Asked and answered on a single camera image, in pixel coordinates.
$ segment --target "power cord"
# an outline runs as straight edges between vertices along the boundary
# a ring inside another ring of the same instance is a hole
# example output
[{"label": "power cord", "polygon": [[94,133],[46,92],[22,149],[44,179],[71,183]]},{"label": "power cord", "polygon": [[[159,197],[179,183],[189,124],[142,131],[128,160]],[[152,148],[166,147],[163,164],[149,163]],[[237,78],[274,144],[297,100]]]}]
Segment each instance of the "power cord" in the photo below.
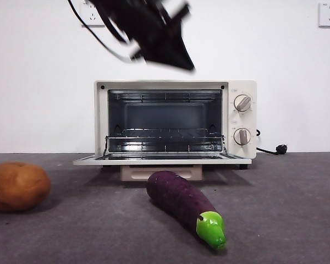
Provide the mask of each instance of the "power cord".
[{"label": "power cord", "polygon": [[93,30],[91,30],[89,28],[89,26],[87,26],[87,24],[83,21],[83,19],[79,16],[79,14],[77,13],[74,5],[72,4],[71,0],[67,0],[68,3],[70,4],[71,6],[71,9],[73,11],[73,13],[75,14],[75,16],[78,18],[78,20],[83,24],[84,27],[86,27],[89,32],[91,32],[91,34],[96,38],[96,40],[108,51],[110,52],[111,54],[113,54],[116,58],[118,58],[120,61],[123,61],[123,62],[127,62],[127,63],[133,63],[134,62],[134,59],[131,59],[131,58],[128,58],[128,57],[125,57],[125,56],[121,56],[120,54],[118,54],[117,52],[113,51],[111,48],[109,48],[108,46],[106,46],[104,44],[104,42],[102,42],[100,40],[100,38],[94,33]]},{"label": "power cord", "polygon": [[[260,131],[257,129],[257,136],[260,136]],[[262,148],[257,147],[257,150],[265,152],[265,153],[269,153],[269,154],[273,154],[273,155],[284,155],[287,152],[287,145],[278,145],[276,147],[276,152],[272,152],[269,150],[263,150]]]}]

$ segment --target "oven door hinge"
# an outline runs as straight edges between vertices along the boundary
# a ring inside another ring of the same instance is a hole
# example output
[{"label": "oven door hinge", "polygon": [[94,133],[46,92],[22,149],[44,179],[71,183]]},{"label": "oven door hinge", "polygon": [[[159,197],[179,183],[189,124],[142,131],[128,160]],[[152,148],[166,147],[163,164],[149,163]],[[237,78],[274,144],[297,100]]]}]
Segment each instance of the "oven door hinge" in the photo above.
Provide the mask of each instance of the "oven door hinge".
[{"label": "oven door hinge", "polygon": [[228,152],[227,152],[226,145],[225,145],[225,136],[222,135],[221,137],[222,137],[222,149],[223,149],[225,155],[227,155]]},{"label": "oven door hinge", "polygon": [[106,151],[108,149],[108,140],[109,140],[109,136],[106,136],[105,137],[105,149],[104,149],[104,152],[103,152],[103,156],[105,156]]}]

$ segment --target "brown potato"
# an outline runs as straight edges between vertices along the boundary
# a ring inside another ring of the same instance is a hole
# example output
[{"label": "brown potato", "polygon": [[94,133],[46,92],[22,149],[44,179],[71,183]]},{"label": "brown potato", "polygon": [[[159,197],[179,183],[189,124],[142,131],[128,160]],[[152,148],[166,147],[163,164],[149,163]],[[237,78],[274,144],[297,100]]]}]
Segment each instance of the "brown potato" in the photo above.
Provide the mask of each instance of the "brown potato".
[{"label": "brown potato", "polygon": [[39,166],[23,162],[0,164],[0,211],[28,210],[50,192],[50,179]]}]

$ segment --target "wire rack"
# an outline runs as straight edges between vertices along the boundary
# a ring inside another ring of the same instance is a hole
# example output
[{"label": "wire rack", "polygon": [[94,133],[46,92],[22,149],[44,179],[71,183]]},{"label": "wire rack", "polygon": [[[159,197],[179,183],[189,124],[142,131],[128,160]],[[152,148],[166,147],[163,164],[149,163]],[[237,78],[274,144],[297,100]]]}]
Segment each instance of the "wire rack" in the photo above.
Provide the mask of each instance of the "wire rack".
[{"label": "wire rack", "polygon": [[107,137],[111,152],[222,151],[223,136],[206,128],[121,130]]}]

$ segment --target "white wall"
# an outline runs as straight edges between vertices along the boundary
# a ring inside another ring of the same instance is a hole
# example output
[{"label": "white wall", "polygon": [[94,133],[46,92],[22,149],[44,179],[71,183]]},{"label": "white wall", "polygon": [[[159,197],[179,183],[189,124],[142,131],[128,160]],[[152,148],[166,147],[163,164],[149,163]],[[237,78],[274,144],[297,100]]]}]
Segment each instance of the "white wall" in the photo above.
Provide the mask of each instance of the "white wall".
[{"label": "white wall", "polygon": [[330,151],[330,29],[317,26],[318,1],[189,2],[194,73],[116,60],[67,1],[0,0],[0,153],[93,152],[102,79],[255,79],[260,146]]}]

